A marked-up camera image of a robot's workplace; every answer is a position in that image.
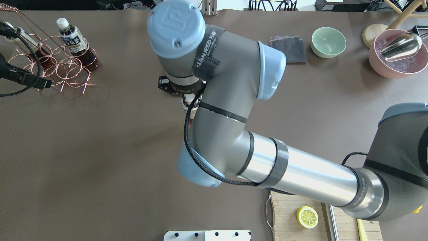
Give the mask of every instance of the tabletop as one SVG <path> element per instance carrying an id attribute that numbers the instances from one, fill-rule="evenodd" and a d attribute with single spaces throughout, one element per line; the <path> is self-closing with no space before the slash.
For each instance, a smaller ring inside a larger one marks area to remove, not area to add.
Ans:
<path id="1" fill-rule="evenodd" d="M 1 240 L 162 240 L 169 230 L 246 229 L 271 240 L 268 191 L 222 184 L 197 186 L 175 168 L 183 139 L 180 97 L 157 89 L 163 71 L 150 48 L 148 12 L 24 12 L 50 35 L 65 17 L 79 27 L 103 66 L 85 94 L 58 87 L 0 99 Z M 247 129 L 341 162 L 367 152 L 383 112 L 401 102 L 427 102 L 428 70 L 387 79 L 370 67 L 361 35 L 391 13 L 241 12 L 206 18 L 265 44 L 299 36 L 308 61 L 288 64 L 268 101 L 257 101 Z M 1 19 L 25 28 L 15 13 Z M 408 30 L 423 19 L 408 19 Z M 333 27 L 347 40 L 338 57 L 310 49 L 312 32 Z M 15 50 L 0 41 L 9 58 Z M 20 85 L 1 80 L 2 93 Z M 350 160 L 354 166 L 362 160 Z M 380 222 L 384 240 L 425 240 L 428 211 Z"/>

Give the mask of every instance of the wooden cutting board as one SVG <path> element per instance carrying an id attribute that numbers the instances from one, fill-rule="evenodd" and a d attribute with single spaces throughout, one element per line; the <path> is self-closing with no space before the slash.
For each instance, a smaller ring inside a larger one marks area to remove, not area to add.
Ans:
<path id="1" fill-rule="evenodd" d="M 327 226 L 321 203 L 306 197 L 271 192 L 274 241 L 328 241 Z M 307 229 L 297 222 L 296 213 L 302 206 L 310 206 L 318 213 L 318 225 Z M 340 241 L 360 241 L 357 220 L 342 209 L 334 208 Z M 369 241 L 382 241 L 379 223 L 363 220 Z"/>

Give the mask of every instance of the yellow knife handle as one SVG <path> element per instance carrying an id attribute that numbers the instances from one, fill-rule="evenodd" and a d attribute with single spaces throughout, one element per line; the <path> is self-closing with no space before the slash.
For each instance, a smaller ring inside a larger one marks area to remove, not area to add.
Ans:
<path id="1" fill-rule="evenodd" d="M 368 241 L 367 234 L 363 226 L 363 221 L 361 219 L 357 219 L 358 225 L 358 235 L 360 236 L 360 241 Z"/>

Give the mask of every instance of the white cord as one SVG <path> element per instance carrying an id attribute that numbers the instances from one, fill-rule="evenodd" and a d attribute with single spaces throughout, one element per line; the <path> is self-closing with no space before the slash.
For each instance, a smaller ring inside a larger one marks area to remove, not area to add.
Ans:
<path id="1" fill-rule="evenodd" d="M 273 227 L 270 225 L 270 223 L 269 223 L 269 221 L 268 221 L 268 202 L 269 202 L 269 200 L 272 198 L 272 195 L 269 193 L 269 198 L 267 199 L 267 201 L 266 201 L 266 205 L 265 205 L 265 207 L 266 207 L 266 222 L 267 222 L 267 224 L 269 225 L 269 228 L 270 228 L 270 230 L 272 231 L 272 233 L 274 233 L 274 230 L 273 230 Z"/>
<path id="2" fill-rule="evenodd" d="M 116 10 L 120 10 L 120 9 L 117 9 L 117 8 L 114 6 L 114 4 L 113 4 L 113 3 L 111 3 L 111 6 L 113 6 L 113 8 L 114 8 L 114 9 L 116 9 Z"/>
<path id="3" fill-rule="evenodd" d="M 144 5 L 143 3 L 141 3 L 141 5 L 134 5 L 134 4 L 133 4 L 134 2 L 135 2 L 135 1 L 132 1 L 131 6 L 151 8 L 151 7 L 153 7 L 153 6 L 155 5 L 155 3 L 154 3 L 154 2 L 153 2 L 153 4 L 152 4 L 150 7 L 149 7 L 149 6 Z"/>

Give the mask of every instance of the plastic bottle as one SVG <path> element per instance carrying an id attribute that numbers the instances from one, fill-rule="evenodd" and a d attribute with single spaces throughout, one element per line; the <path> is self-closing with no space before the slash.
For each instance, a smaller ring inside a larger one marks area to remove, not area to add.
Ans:
<path id="1" fill-rule="evenodd" d="M 47 70 L 53 66 L 55 66 L 55 63 L 52 61 L 51 57 L 49 56 L 49 52 L 46 51 L 43 47 L 39 47 L 40 44 L 36 42 L 24 29 L 21 27 L 13 27 L 10 23 L 5 22 L 10 27 L 14 28 L 18 33 L 21 34 L 22 37 L 25 38 L 26 42 L 30 47 L 33 49 L 34 53 L 36 54 L 37 58 L 40 61 L 40 65 L 44 70 Z M 31 52 L 29 49 L 25 46 L 25 44 L 19 39 L 19 38 L 12 38 L 12 37 L 5 37 L 5 39 L 12 44 L 16 49 L 18 49 L 21 53 L 28 54 L 32 61 L 36 61 L 34 57 L 31 55 Z"/>
<path id="2" fill-rule="evenodd" d="M 71 54 L 82 62 L 82 66 L 89 71 L 94 71 L 100 66 L 92 51 L 88 48 L 88 43 L 83 38 L 76 26 L 70 25 L 65 18 L 56 21 L 59 27 L 59 36 L 70 50 Z"/>

